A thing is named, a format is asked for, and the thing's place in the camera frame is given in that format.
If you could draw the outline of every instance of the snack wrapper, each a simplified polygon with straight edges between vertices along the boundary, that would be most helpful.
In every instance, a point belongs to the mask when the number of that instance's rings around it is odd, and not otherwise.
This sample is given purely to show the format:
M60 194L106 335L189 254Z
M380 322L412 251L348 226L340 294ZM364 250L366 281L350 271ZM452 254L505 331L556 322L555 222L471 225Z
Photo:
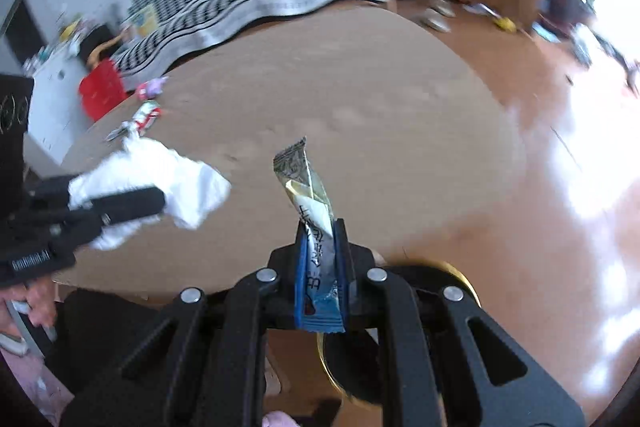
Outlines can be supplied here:
M115 140L119 136L126 134L135 134L136 136L144 136L146 130L162 115L162 109L160 104L155 100L147 100L142 103L142 106L133 114L131 120L127 120L120 124L119 128L111 131L104 139L105 142Z
M311 169L305 146L303 138L273 159L273 171L306 230L296 278L296 326L334 333L344 331L335 266L334 213L320 177Z

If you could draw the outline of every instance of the red container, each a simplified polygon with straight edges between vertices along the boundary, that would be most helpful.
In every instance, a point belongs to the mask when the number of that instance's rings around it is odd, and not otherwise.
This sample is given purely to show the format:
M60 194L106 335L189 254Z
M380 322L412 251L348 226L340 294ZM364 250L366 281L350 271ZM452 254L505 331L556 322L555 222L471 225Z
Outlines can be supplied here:
M111 59L104 59L89 73L78 87L82 107L97 122L127 98L122 78Z

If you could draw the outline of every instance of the blue wrapper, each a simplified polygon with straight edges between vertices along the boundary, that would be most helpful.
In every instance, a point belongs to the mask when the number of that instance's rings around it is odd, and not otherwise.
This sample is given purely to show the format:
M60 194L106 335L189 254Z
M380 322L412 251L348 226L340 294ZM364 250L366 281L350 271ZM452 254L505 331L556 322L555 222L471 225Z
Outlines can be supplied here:
M336 271L334 213L319 176L306 157L306 138L278 153L273 171L303 222L296 277L296 326L307 331L344 331Z

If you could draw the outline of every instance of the white plastic bag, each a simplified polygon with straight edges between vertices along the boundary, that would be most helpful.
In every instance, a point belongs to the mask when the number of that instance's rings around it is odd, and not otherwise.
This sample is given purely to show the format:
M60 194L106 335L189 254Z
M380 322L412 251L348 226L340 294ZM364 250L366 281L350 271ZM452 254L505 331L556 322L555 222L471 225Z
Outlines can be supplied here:
M571 32L571 41L574 44L574 55L581 64L587 68L593 64L596 52L600 49L600 43L589 30L589 27L578 23Z
M122 146L94 170L71 180L69 208L80 208L92 198L156 186L164 192L164 214L172 216L178 227L193 230L228 197L231 184L206 163L189 160L157 140L135 133L125 137ZM104 227L90 246L117 248L144 223L155 221L158 216Z

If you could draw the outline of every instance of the pink toy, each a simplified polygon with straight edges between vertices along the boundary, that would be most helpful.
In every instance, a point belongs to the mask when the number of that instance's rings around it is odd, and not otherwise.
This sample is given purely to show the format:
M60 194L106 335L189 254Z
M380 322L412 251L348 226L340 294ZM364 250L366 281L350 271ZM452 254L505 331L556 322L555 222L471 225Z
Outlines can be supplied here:
M162 93L162 85L166 82L167 77L158 77L146 81L136 88L136 94L140 100L155 99Z

